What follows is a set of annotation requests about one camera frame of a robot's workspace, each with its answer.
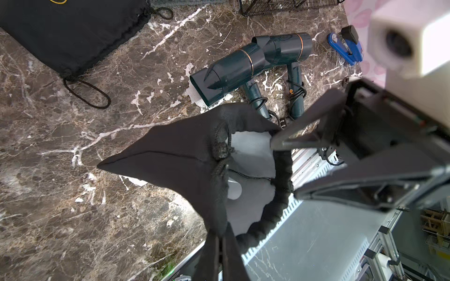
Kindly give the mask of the black pouch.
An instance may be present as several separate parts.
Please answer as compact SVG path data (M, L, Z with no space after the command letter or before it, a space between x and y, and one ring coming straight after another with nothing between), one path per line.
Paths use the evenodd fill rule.
M1 1L1 28L63 84L80 76L140 31L152 15L173 11L149 1Z
M168 188L185 198L208 231L223 237L232 138L239 132L274 135L280 127L244 103L220 105L204 114L155 126L98 164L113 174Z

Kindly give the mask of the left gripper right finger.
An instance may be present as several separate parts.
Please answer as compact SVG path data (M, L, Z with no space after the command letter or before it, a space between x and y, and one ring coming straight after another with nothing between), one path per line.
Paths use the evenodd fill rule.
M221 239L221 263L224 281L250 281L230 224Z

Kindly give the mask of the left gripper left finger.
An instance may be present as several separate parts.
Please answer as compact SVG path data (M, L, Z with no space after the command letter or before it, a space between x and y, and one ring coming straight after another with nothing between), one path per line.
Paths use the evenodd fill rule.
M210 230L202 248L200 260L196 266L193 281L217 281L220 267L220 245L221 239Z

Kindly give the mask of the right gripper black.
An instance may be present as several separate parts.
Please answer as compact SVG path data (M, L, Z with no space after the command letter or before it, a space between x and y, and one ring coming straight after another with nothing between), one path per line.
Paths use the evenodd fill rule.
M330 89L270 141L273 151L327 148L344 167L294 192L374 211L426 208L450 194L450 137L440 124L364 80Z

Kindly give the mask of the white hair dryer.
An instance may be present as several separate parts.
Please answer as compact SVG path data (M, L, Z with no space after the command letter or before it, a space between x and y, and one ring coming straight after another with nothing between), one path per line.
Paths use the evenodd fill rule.
M229 166L227 219L234 234L245 234L261 220L263 208L275 194L275 162L268 132L236 132L232 135L232 161Z

